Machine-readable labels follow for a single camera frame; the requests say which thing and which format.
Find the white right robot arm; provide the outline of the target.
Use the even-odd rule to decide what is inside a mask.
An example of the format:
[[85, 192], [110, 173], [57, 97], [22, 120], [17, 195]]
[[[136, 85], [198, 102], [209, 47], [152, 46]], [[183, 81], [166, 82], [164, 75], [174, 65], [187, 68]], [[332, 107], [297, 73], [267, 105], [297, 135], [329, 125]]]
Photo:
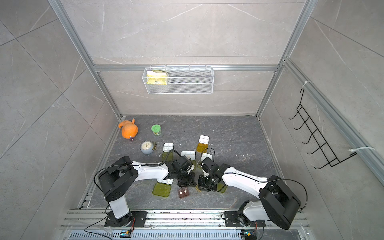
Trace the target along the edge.
[[258, 221], [271, 221], [283, 230], [289, 230], [301, 201], [286, 185], [283, 179], [272, 175], [269, 178], [243, 173], [227, 164], [219, 166], [210, 158], [205, 158], [200, 166], [198, 188], [204, 191], [220, 192], [225, 187], [243, 190], [258, 202], [245, 201], [232, 217], [225, 217], [230, 226], [250, 227]]

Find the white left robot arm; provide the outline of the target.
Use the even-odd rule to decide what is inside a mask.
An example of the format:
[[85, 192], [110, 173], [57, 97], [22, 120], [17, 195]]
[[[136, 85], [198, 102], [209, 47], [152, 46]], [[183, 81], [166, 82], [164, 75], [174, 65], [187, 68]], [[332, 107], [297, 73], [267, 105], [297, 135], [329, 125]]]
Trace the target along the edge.
[[131, 161], [129, 157], [122, 157], [97, 173], [96, 177], [115, 219], [119, 220], [130, 214], [125, 194], [134, 182], [175, 179], [181, 188], [195, 187], [197, 184], [193, 169], [192, 161], [185, 156], [160, 163], [139, 163]]

